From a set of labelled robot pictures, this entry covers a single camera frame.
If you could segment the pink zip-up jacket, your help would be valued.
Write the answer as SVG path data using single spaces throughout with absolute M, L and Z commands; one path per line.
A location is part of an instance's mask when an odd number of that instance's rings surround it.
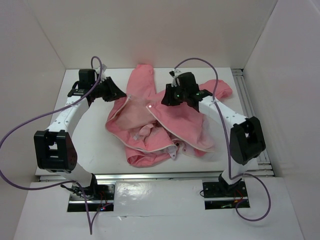
M 206 117 L 185 102 L 161 103 L 165 92 L 156 92 L 154 68 L 139 64 L 131 72 L 126 97 L 114 102 L 105 128 L 125 146 L 127 162 L 136 168 L 175 159 L 178 152 L 200 158 L 215 149 Z

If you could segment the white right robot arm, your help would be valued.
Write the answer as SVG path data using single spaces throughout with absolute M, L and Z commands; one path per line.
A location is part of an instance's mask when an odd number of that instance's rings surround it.
M 169 74 L 172 83 L 165 87 L 163 105 L 187 103 L 195 111 L 221 124 L 226 138 L 228 164 L 219 177 L 218 190 L 223 196 L 230 196 L 248 170 L 248 163 L 266 149 L 261 122 L 255 116 L 244 116 L 220 102 L 216 96 L 218 80 L 209 91 L 200 89 L 191 72 L 172 70 Z

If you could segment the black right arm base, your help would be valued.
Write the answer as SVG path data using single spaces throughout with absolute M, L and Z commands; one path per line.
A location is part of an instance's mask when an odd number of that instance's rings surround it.
M 226 210 L 238 208 L 250 208 L 247 186 L 241 180 L 227 188 L 218 180 L 203 181 L 199 195 L 204 199 L 205 210 Z

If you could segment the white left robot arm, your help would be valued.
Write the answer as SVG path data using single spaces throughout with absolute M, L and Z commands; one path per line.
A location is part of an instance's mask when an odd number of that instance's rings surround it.
M 46 130 L 38 130 L 33 137 L 38 167 L 79 183 L 81 194 L 88 200 L 97 197 L 99 187 L 95 175 L 78 163 L 72 135 L 95 99 L 113 102 L 127 96 L 105 75 L 106 69 L 105 65 L 80 69 L 62 111 Z

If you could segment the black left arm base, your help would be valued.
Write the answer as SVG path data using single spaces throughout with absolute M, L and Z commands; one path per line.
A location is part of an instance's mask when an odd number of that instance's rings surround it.
M 79 213 L 86 211 L 85 198 L 79 186 L 72 185 L 68 187 L 65 184 L 61 184 L 60 187 L 70 192 L 67 212 Z M 94 190 L 85 187 L 84 193 L 87 199 L 88 211 L 113 212 L 115 187 L 113 183 L 97 184 Z

